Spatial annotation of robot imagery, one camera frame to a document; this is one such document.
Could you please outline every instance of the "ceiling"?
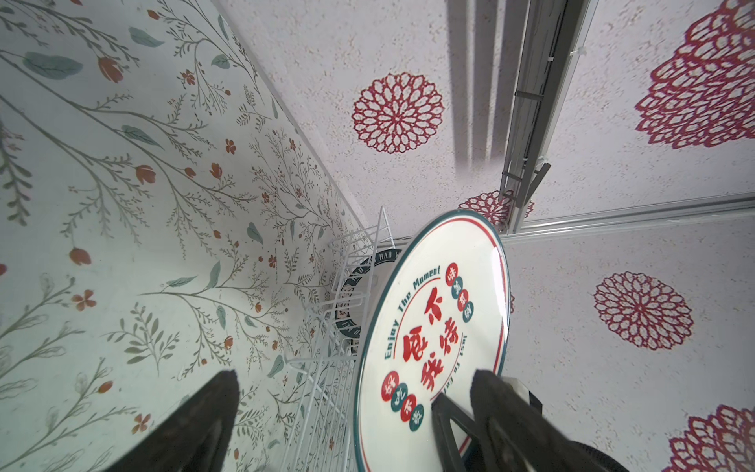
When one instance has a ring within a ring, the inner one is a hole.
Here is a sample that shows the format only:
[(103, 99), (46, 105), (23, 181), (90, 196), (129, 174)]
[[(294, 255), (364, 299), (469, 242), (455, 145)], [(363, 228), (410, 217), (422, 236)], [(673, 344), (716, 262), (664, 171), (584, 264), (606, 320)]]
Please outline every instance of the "ceiling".
[[(444, 1), (218, 3), (363, 223), (495, 200), (502, 163), (455, 167)], [(598, 3), (530, 218), (755, 189), (752, 5)]]

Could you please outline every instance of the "red mandala pattern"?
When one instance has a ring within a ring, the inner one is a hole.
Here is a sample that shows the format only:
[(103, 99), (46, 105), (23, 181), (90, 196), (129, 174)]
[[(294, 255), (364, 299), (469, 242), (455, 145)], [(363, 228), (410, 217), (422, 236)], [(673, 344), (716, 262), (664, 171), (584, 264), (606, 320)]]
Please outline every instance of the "red mandala pattern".
[[(498, 194), (498, 190), (490, 193), (480, 193), (478, 196), (474, 196), (459, 205), (459, 208), (480, 213), (494, 226), (496, 224), (501, 224), (509, 217), (509, 212), (511, 212), (511, 201), (509, 199), (503, 199), (499, 202)], [(527, 205), (527, 212), (524, 217), (528, 217), (534, 209), (535, 204), (530, 202), (529, 205)]]
[(674, 149), (755, 138), (755, 3), (725, 0), (650, 74), (637, 131)]
[(669, 440), (671, 466), (663, 472), (755, 470), (755, 418), (752, 410), (719, 405), (715, 415), (692, 416), (682, 437)]
[(425, 144), (443, 121), (443, 97), (424, 76), (388, 74), (354, 102), (354, 130), (382, 153), (404, 153)]
[(692, 334), (692, 312), (676, 290), (644, 273), (615, 273), (596, 287), (600, 319), (621, 339), (671, 349)]

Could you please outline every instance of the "white round plate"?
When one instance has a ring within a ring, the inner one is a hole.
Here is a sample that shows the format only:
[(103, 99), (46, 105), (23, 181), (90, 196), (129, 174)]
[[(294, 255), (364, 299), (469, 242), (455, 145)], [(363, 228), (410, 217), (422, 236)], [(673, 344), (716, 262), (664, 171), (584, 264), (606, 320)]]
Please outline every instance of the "white round plate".
[[(431, 406), (443, 392), (471, 414), (477, 369), (501, 373), (509, 277), (495, 228), (454, 210), (404, 250), (363, 337), (354, 443), (363, 471), (442, 470)], [(469, 438), (455, 429), (460, 451)]]
[[(379, 251), (375, 254), (375, 266), (372, 274), (372, 297), (376, 298), (379, 293), (375, 293), (377, 288), (382, 288), (390, 273), (393, 271), (394, 262), (401, 253), (401, 249), (392, 248), (384, 251)], [(360, 265), (364, 266), (369, 264), (369, 258), (363, 260)], [(370, 267), (358, 267), (344, 282), (344, 286), (341, 287), (342, 292), (366, 292), (366, 285), (369, 281), (367, 277)], [(341, 332), (343, 336), (349, 339), (359, 340), (359, 336), (362, 333), (362, 314), (363, 306), (359, 305), (354, 308), (355, 313), (350, 313), (348, 308), (344, 308), (338, 312), (336, 316), (339, 321), (335, 322), (336, 329)]]

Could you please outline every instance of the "white wire rack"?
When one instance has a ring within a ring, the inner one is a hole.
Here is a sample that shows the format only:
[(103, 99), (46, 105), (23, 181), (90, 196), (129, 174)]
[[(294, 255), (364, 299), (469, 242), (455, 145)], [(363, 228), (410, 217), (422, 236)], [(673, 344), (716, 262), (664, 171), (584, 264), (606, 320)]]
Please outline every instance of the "white wire rack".
[[(396, 244), (385, 210), (377, 224), (330, 242), (340, 265), (328, 300), (306, 307), (307, 316), (319, 326), (312, 357), (287, 359), (304, 389), (296, 411), (293, 433), (285, 444), (281, 471), (320, 472), (356, 470), (352, 444), (353, 385), (360, 344), (345, 338), (337, 321), (354, 321), (366, 327), (369, 313), (374, 256), (378, 249)], [(345, 282), (366, 278), (359, 289)]]

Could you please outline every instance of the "speckled surface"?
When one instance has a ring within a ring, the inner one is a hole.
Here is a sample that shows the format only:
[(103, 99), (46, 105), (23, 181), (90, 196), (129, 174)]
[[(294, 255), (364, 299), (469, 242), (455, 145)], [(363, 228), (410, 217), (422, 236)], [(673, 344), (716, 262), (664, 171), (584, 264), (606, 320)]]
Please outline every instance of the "speckled surface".
[[(501, 170), (454, 168), (445, 2), (217, 0), (363, 222), (385, 205), (411, 234), (434, 214), (498, 188)], [(549, 151), (553, 167), (532, 219), (755, 187), (755, 141), (674, 150), (636, 131), (650, 72), (684, 43), (717, 0), (600, 2)], [(368, 148), (353, 130), (359, 92), (388, 73), (437, 84), (438, 134), (406, 153)]]
[[(506, 247), (516, 311), (504, 375), (543, 402), (573, 440), (630, 470), (670, 465), (688, 415), (755, 406), (755, 219), (555, 239)], [(613, 273), (657, 277), (692, 309), (692, 336), (636, 347), (594, 307)]]
[(685, 31), (721, 2), (600, 2), (587, 34), (548, 159), (533, 218), (559, 217), (748, 192), (755, 140), (673, 149), (648, 143), (635, 110), (650, 72), (685, 44)]
[[(230, 13), (355, 213), (366, 214), (370, 224), (385, 205), (394, 234), (412, 234), (435, 214), (498, 188), (500, 169), (455, 172), (444, 1), (217, 3)], [(354, 102), (375, 79), (402, 72), (436, 84), (443, 123), (416, 150), (380, 153), (353, 130)]]

